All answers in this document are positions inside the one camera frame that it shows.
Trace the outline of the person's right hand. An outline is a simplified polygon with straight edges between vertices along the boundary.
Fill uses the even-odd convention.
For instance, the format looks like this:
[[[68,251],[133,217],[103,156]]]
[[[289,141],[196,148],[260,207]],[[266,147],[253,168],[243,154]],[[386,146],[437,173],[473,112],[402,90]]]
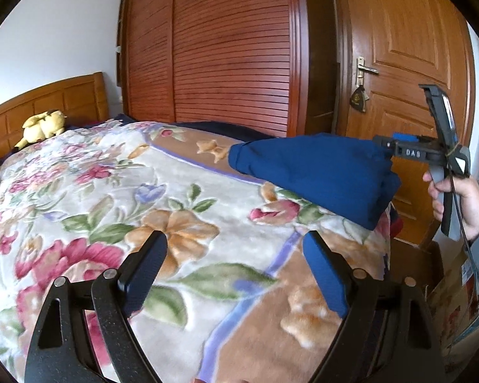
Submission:
[[[433,215],[437,221],[442,222],[445,208],[439,201],[439,194],[454,190],[460,197],[461,214],[466,237],[474,241],[479,237],[479,184],[473,177],[444,179],[436,183],[429,171],[425,172],[422,180],[428,183],[427,192],[432,198]]]

